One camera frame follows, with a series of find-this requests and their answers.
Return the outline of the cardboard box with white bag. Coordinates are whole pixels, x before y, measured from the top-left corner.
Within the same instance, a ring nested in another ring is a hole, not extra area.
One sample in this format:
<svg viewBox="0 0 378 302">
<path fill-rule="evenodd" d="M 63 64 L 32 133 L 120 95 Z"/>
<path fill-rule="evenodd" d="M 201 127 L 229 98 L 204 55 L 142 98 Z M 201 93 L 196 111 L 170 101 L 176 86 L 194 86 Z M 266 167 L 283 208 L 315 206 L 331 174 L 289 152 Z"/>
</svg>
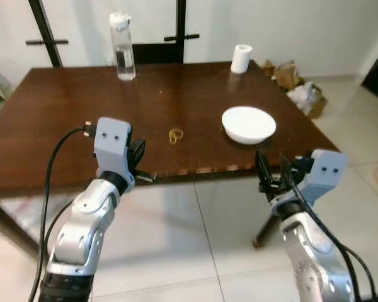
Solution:
<svg viewBox="0 0 378 302">
<path fill-rule="evenodd" d="M 310 119 L 320 118 L 328 104 L 328 99 L 312 81 L 288 91 L 287 97 Z"/>
</svg>

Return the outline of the dark wooden table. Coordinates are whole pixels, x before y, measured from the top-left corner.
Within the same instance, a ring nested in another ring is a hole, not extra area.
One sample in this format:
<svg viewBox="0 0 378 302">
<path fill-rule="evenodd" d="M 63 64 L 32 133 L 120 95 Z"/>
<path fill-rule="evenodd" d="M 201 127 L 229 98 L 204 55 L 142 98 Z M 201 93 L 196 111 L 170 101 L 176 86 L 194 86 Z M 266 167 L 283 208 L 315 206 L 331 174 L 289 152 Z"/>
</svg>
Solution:
<svg viewBox="0 0 378 302">
<path fill-rule="evenodd" d="M 273 165 L 278 156 L 304 155 L 334 144 L 260 69 L 243 74 L 229 62 L 141 64 L 134 80 L 115 68 L 34 68 L 0 109 L 0 199 L 44 192 L 45 170 L 65 133 L 101 117 L 126 121 L 132 138 L 145 139 L 141 172 L 157 185 L 221 181 L 255 175 L 255 153 Z M 221 116 L 233 106 L 263 109 L 277 130 L 258 145 L 233 142 Z M 180 128 L 176 145 L 167 133 Z M 34 258 L 39 244 L 0 207 L 0 234 Z"/>
</svg>

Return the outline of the white bowl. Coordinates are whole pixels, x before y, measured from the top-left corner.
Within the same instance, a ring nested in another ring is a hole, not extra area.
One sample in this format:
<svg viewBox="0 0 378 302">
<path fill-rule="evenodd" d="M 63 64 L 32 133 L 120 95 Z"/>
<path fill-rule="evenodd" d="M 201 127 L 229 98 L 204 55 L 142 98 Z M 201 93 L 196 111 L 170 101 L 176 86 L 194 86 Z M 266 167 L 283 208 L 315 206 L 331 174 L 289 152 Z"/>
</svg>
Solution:
<svg viewBox="0 0 378 302">
<path fill-rule="evenodd" d="M 224 110 L 221 123 L 227 137 L 243 145 L 261 143 L 277 130 L 272 115 L 251 106 L 233 106 Z"/>
</svg>

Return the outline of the clear plastic water bottle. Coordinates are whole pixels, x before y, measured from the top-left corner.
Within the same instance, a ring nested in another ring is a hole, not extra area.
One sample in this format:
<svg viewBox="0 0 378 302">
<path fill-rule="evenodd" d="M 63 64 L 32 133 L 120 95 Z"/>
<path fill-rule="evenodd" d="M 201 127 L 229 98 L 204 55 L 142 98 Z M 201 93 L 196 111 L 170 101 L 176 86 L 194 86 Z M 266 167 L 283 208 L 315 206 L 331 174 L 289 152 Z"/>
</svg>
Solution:
<svg viewBox="0 0 378 302">
<path fill-rule="evenodd" d="M 121 81 L 134 80 L 136 69 L 130 31 L 131 16 L 123 11 L 117 11 L 109 14 L 108 22 L 117 77 Z"/>
</svg>

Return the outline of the yellow rubber band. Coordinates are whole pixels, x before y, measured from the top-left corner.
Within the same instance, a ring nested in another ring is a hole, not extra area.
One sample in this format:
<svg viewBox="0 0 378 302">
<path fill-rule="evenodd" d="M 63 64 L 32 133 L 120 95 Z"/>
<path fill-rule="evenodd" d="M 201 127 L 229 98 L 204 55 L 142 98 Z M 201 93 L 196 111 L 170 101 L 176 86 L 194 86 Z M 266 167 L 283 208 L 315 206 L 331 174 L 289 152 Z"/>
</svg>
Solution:
<svg viewBox="0 0 378 302">
<path fill-rule="evenodd" d="M 172 145 L 176 145 L 180 139 L 184 136 L 184 131 L 180 128 L 172 128 L 167 133 L 169 143 Z"/>
</svg>

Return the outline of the white paper roll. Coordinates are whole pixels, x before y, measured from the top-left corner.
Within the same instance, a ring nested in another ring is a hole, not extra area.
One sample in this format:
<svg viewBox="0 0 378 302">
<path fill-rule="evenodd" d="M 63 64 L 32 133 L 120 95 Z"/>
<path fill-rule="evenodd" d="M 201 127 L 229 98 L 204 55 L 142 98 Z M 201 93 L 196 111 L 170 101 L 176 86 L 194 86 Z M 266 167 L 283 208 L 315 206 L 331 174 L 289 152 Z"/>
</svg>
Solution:
<svg viewBox="0 0 378 302">
<path fill-rule="evenodd" d="M 252 51 L 253 48 L 249 44 L 236 45 L 233 49 L 230 72 L 237 74 L 246 72 L 250 64 Z"/>
</svg>

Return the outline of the brown paper bag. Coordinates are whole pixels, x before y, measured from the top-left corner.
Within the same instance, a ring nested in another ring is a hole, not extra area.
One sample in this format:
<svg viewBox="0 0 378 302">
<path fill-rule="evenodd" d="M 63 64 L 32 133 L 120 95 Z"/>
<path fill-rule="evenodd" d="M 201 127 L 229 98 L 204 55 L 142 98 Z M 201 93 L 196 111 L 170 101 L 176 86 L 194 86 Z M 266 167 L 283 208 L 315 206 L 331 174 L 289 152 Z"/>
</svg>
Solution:
<svg viewBox="0 0 378 302">
<path fill-rule="evenodd" d="M 292 91 L 306 82 L 299 75 L 295 60 L 284 62 L 278 66 L 275 66 L 270 60 L 265 60 L 265 63 L 260 68 L 284 92 Z"/>
</svg>

